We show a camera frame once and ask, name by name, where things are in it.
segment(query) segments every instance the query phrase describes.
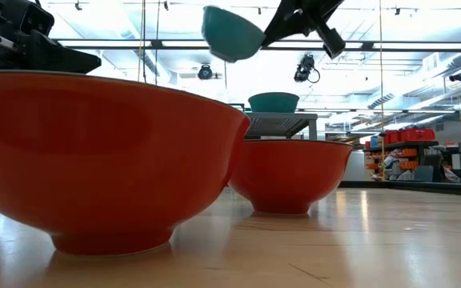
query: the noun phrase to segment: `teal bowl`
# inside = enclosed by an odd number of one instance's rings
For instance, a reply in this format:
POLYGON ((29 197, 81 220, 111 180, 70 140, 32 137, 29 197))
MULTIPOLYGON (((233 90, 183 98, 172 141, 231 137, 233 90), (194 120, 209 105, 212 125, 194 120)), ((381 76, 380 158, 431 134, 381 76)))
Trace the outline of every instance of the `teal bowl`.
POLYGON ((254 56, 266 37, 252 22, 215 6, 204 7, 202 36, 214 56, 230 63, 254 56))
POLYGON ((257 94, 248 98, 252 112, 294 113, 300 97, 283 92, 257 94))

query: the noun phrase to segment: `orange bowl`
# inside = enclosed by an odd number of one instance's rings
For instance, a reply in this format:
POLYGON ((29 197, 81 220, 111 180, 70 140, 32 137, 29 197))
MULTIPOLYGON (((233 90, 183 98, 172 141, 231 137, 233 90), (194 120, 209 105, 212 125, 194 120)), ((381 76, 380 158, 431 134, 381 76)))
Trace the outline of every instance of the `orange bowl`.
POLYGON ((0 212, 67 253, 149 250, 218 197, 249 124, 177 90, 0 72, 0 212))
POLYGON ((229 184, 256 211, 304 214, 337 188, 352 149, 324 141, 245 141, 229 184))

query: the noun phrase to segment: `wooden table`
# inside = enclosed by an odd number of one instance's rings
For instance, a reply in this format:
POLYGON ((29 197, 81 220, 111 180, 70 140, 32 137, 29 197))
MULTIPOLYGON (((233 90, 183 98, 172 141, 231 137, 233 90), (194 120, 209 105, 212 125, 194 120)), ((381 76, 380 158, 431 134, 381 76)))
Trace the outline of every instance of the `wooden table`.
POLYGON ((461 196, 345 189, 283 217, 224 191, 169 246, 107 258, 0 215, 0 287, 461 287, 461 196))

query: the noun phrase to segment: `bowl base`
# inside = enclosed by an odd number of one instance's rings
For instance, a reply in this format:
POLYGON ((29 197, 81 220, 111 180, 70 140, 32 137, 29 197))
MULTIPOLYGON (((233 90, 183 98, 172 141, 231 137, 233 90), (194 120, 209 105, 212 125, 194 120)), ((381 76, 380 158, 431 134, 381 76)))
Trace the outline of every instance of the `bowl base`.
POLYGON ((280 214, 280 215, 300 215, 307 214, 311 204, 290 204, 290 203, 254 203, 252 202, 254 210, 264 214, 280 214))
POLYGON ((54 247, 67 254, 128 255, 163 246, 170 240, 171 230, 136 234, 54 235, 54 247))

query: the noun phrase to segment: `gray platform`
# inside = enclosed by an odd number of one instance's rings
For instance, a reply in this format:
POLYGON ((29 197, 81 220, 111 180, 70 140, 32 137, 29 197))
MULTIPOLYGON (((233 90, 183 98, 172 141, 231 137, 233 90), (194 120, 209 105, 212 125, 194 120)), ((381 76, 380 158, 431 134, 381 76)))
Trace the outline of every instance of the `gray platform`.
POLYGON ((247 137, 282 136, 291 138, 309 126, 309 139, 317 139, 317 114, 310 113, 247 113, 252 123, 247 137))

